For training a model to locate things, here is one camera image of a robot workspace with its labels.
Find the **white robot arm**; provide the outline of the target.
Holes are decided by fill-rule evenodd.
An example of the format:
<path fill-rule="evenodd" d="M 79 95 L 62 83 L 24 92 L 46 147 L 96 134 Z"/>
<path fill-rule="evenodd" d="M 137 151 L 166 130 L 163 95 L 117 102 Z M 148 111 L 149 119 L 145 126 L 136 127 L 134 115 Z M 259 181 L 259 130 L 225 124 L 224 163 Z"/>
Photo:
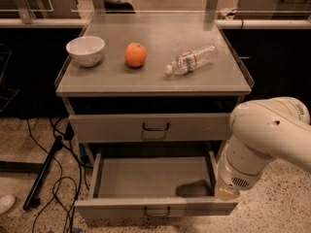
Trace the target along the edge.
<path fill-rule="evenodd" d="M 307 107 L 292 97 L 252 100 L 230 114 L 231 137 L 218 163 L 215 196 L 227 201 L 259 181 L 265 166 L 285 160 L 311 172 L 311 124 Z"/>

